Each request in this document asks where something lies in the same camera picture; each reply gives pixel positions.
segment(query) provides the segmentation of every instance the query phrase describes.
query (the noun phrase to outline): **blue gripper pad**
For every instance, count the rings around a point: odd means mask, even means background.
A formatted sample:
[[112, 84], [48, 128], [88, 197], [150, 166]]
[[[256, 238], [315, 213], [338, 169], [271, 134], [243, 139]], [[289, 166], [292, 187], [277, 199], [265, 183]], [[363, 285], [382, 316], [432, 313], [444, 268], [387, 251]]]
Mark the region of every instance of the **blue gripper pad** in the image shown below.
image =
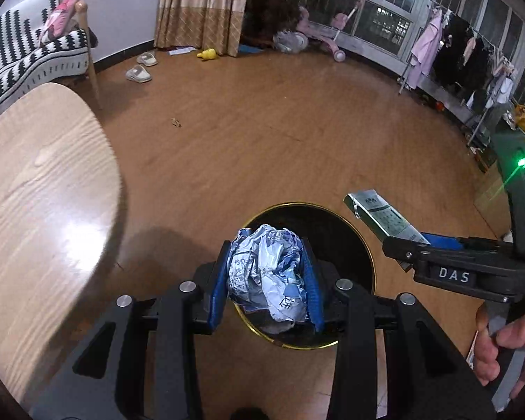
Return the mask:
[[422, 235], [434, 248], [454, 250], [462, 250], [464, 248], [455, 237], [446, 237], [435, 233], [423, 233]]
[[323, 294], [315, 275], [315, 269], [311, 263], [305, 245], [301, 254], [301, 262], [303, 265], [303, 283], [306, 291], [307, 313], [309, 314], [309, 321], [315, 326], [315, 331], [323, 331], [325, 328], [325, 313], [323, 308]]
[[230, 256], [230, 249], [231, 244], [229, 241], [226, 241], [215, 262], [214, 271], [217, 277], [210, 295], [210, 311], [208, 313], [208, 327], [212, 331], [216, 330], [224, 315], [225, 302], [227, 300], [227, 260]]

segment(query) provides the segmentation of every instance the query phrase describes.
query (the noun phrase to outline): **metal screw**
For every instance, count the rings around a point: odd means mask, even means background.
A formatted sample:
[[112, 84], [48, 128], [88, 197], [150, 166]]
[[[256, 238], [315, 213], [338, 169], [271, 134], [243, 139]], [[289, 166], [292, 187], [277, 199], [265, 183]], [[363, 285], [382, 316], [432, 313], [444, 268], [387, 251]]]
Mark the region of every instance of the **metal screw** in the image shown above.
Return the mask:
[[181, 292], [192, 292], [194, 289], [196, 289], [196, 284], [194, 281], [183, 281], [179, 285], [179, 290]]
[[341, 291], [349, 291], [350, 289], [352, 289], [354, 287], [354, 283], [352, 281], [350, 281], [349, 279], [346, 279], [346, 278], [340, 278], [337, 282], [336, 282], [336, 286], [337, 288], [339, 288]]
[[416, 303], [416, 297], [412, 295], [411, 293], [403, 293], [400, 296], [401, 303], [404, 305], [413, 305]]
[[121, 295], [117, 299], [117, 306], [124, 308], [132, 303], [132, 297], [130, 295]]

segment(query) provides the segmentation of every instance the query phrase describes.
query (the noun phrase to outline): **orange bag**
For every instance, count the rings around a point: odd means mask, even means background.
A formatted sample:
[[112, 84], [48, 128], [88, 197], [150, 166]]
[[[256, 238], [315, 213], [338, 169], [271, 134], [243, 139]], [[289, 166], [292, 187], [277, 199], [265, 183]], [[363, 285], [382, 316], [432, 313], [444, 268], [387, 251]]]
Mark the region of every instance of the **orange bag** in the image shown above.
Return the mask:
[[515, 107], [515, 124], [525, 132], [525, 106], [521, 104]]

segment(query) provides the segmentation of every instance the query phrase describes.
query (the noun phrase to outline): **slipper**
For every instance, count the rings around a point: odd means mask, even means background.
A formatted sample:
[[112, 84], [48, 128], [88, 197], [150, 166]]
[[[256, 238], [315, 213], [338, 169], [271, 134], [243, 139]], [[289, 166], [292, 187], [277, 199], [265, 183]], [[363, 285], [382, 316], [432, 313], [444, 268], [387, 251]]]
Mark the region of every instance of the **slipper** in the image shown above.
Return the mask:
[[157, 65], [157, 60], [155, 59], [154, 54], [151, 54], [150, 52], [144, 52], [143, 54], [138, 55], [136, 61], [144, 66]]
[[144, 66], [140, 65], [130, 68], [125, 76], [128, 80], [138, 83], [144, 83], [152, 79], [152, 76], [144, 69]]

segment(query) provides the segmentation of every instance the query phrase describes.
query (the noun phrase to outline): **pink tricycle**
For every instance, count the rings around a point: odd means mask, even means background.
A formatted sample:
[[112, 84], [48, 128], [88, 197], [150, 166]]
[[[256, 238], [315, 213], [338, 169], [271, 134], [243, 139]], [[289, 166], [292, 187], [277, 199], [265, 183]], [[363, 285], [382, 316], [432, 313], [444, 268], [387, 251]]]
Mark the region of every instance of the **pink tricycle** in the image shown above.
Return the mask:
[[321, 47], [323, 50], [327, 50], [332, 53], [332, 57], [335, 61], [344, 61], [346, 59], [346, 54], [343, 50], [340, 50], [340, 47], [336, 45], [336, 38], [338, 37], [340, 31], [344, 29], [348, 20], [354, 15], [354, 13], [361, 7], [360, 0], [350, 14], [346, 15], [343, 13], [338, 13], [331, 20], [331, 27], [336, 28], [336, 35], [334, 38], [328, 38], [324, 36], [319, 30], [312, 28], [309, 24], [309, 11], [303, 6], [300, 6], [301, 20], [298, 22], [295, 32], [295, 35], [300, 41], [300, 48], [304, 50], [309, 44], [309, 38], [322, 41]]

